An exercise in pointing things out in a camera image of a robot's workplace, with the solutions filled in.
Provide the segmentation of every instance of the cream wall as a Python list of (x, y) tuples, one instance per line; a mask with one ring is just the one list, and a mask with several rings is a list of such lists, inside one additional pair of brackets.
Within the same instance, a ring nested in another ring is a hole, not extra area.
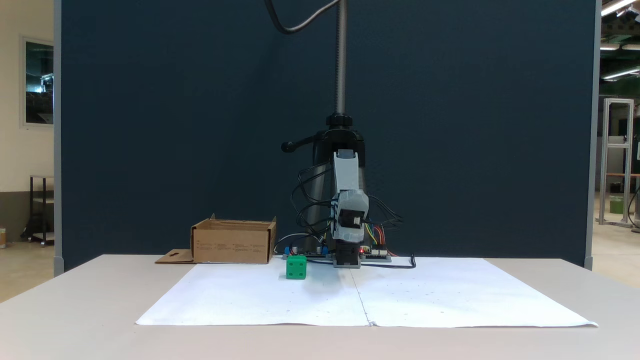
[(0, 192), (53, 174), (53, 128), (20, 128), (20, 35), (53, 41), (53, 0), (0, 0)]

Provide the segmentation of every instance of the ceiling light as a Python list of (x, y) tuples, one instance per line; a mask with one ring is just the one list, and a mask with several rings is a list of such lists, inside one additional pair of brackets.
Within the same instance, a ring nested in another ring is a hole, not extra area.
[(600, 44), (600, 50), (618, 50), (619, 48), (620, 44)]
[(633, 3), (634, 1), (636, 0), (620, 0), (620, 1), (616, 1), (613, 4), (607, 5), (607, 7), (602, 9), (602, 16), (609, 15), (610, 13), (615, 12), (620, 8), (623, 8), (626, 5)]
[(637, 72), (639, 70), (640, 70), (640, 67), (636, 66), (636, 67), (631, 68), (631, 69), (621, 70), (621, 71), (618, 71), (618, 72), (613, 72), (611, 74), (607, 74), (605, 76), (602, 76), (602, 79), (607, 80), (607, 79), (617, 78), (618, 76), (628, 75), (628, 74), (631, 74), (633, 72)]

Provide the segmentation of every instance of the black knob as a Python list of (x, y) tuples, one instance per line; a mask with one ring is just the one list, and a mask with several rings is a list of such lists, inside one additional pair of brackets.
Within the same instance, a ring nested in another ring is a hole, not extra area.
[(296, 148), (294, 148), (293, 145), (294, 144), (292, 142), (284, 142), (284, 143), (282, 143), (280, 148), (284, 152), (294, 152), (296, 150)]

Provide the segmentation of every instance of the white paper sheet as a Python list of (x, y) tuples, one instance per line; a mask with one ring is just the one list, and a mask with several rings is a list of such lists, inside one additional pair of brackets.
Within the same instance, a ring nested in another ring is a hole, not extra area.
[[(200, 264), (136, 323), (595, 325), (483, 259), (416, 258), (416, 262), (417, 268), (411, 270), (369, 266), (350, 270), (308, 263), (305, 280), (287, 280), (280, 258), (268, 265)], [(408, 263), (408, 258), (394, 258), (394, 264)]]
[[(407, 265), (408, 258), (393, 264)], [(570, 327), (592, 324), (483, 259), (416, 258), (413, 270), (366, 268), (353, 278), (378, 326)]]
[(198, 264), (136, 323), (369, 324), (348, 269), (309, 263), (305, 280), (287, 280), (285, 269), (280, 258), (267, 265)]

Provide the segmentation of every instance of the cardboard box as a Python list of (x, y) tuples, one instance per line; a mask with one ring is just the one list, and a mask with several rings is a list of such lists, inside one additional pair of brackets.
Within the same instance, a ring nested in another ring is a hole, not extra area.
[(191, 227), (191, 249), (173, 249), (157, 264), (267, 264), (273, 255), (276, 219), (270, 222), (216, 220)]
[(0, 249), (4, 249), (6, 247), (6, 229), (4, 227), (0, 227)]

